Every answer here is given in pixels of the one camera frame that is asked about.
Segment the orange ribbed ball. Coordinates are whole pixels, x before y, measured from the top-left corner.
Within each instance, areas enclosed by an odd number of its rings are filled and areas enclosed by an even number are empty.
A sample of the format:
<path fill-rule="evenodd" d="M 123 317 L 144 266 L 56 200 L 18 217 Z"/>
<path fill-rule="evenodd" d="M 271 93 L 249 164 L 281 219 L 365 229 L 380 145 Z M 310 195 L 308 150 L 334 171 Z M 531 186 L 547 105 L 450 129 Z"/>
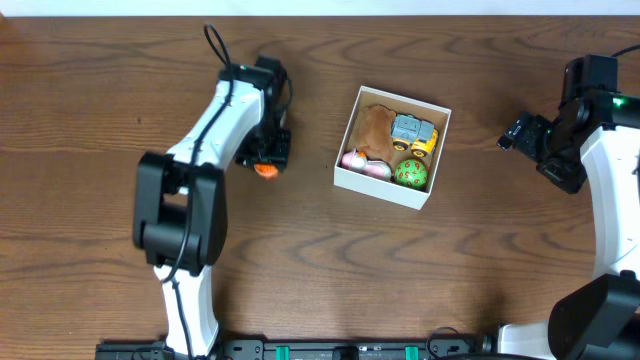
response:
<path fill-rule="evenodd" d="M 272 164 L 255 164 L 254 170 L 265 179 L 273 179 L 279 175 L 279 169 Z"/>

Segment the green numbered dice ball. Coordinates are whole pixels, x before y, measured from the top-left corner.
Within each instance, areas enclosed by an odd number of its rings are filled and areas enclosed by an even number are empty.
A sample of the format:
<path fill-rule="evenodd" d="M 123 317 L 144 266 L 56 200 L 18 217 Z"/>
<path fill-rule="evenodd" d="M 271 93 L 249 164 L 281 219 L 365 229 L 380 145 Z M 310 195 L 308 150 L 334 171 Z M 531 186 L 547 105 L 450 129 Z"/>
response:
<path fill-rule="evenodd" d="M 420 160 L 404 160 L 395 167 L 393 179 L 398 185 L 422 190 L 427 184 L 428 168 Z"/>

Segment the white pink toy chicken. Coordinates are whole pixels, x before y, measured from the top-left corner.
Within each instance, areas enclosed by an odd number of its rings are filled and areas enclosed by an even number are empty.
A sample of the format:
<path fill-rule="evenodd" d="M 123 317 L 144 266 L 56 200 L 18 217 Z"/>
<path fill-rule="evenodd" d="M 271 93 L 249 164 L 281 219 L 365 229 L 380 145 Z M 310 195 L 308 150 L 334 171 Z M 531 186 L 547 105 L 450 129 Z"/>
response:
<path fill-rule="evenodd" d="M 344 153 L 340 160 L 340 166 L 346 170 L 360 173 L 383 181 L 390 181 L 392 171 L 390 166 L 381 160 L 370 160 L 362 151 L 353 148 Z"/>

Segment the white cardboard box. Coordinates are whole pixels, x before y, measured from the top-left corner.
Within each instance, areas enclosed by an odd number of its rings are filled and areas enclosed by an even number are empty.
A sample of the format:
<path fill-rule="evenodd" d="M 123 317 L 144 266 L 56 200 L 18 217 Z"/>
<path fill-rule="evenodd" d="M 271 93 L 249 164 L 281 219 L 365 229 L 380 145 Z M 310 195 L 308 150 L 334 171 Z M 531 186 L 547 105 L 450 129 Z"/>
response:
<path fill-rule="evenodd" d="M 334 184 L 421 209 L 431 195 L 451 110 L 362 86 L 334 166 Z"/>

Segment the yellow grey toy truck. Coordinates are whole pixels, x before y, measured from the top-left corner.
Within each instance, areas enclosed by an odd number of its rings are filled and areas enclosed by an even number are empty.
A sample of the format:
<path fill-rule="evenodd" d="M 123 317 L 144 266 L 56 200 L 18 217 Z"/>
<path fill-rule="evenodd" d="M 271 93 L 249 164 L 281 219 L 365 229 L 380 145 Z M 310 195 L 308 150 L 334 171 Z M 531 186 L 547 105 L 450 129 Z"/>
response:
<path fill-rule="evenodd" d="M 438 137 L 439 132 L 433 123 L 411 115 L 397 115 L 391 125 L 393 148 L 396 151 L 410 150 L 418 158 L 433 154 Z"/>

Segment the brown plush bear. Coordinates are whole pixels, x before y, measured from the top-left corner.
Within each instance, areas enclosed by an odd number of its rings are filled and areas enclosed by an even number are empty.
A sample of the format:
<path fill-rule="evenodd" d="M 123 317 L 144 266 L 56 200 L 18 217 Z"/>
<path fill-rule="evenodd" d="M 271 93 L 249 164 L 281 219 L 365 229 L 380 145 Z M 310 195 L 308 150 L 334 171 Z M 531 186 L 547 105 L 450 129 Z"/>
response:
<path fill-rule="evenodd" d="M 390 162 L 394 156 L 391 125 L 397 113 L 382 105 L 366 108 L 354 126 L 353 146 L 369 158 Z"/>

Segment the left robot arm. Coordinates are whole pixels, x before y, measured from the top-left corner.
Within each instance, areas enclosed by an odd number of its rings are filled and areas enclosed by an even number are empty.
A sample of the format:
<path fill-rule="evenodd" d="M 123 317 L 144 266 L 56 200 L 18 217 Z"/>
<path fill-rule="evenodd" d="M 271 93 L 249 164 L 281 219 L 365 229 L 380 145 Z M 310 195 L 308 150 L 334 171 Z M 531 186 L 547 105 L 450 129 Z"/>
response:
<path fill-rule="evenodd" d="M 214 96 L 193 128 L 166 153 L 145 153 L 136 169 L 133 243 L 160 280 L 168 335 L 151 355 L 207 359 L 219 324 L 212 269 L 228 229 L 225 173 L 231 164 L 274 178 L 288 164 L 282 63 L 261 56 L 219 73 Z"/>

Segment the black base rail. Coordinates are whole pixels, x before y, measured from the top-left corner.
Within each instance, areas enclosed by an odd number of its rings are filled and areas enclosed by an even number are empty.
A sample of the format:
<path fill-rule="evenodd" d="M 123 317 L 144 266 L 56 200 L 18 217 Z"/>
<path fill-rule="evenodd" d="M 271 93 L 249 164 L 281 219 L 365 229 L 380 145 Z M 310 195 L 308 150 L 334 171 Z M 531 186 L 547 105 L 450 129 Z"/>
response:
<path fill-rule="evenodd" d="M 493 359 L 497 355 L 491 338 L 478 345 L 469 336 L 437 335 L 422 341 L 385 342 L 284 342 L 261 339 L 219 342 L 209 355 L 191 359 L 212 360 L 418 360 Z M 96 345 L 96 360 L 188 359 L 174 353 L 162 341 L 153 343 L 102 343 Z"/>

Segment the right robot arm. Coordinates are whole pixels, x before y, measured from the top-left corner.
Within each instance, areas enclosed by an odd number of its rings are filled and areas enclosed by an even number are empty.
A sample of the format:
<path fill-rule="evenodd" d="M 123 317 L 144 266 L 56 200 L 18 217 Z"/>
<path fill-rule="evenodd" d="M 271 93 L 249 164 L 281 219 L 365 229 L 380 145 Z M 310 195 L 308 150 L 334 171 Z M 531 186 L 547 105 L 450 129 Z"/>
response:
<path fill-rule="evenodd" d="M 559 300 L 545 321 L 502 326 L 496 352 L 530 359 L 638 358 L 638 99 L 591 91 L 565 102 L 554 121 L 522 113 L 497 144 L 535 161 L 538 172 L 570 194 L 589 184 L 596 255 L 589 283 Z"/>

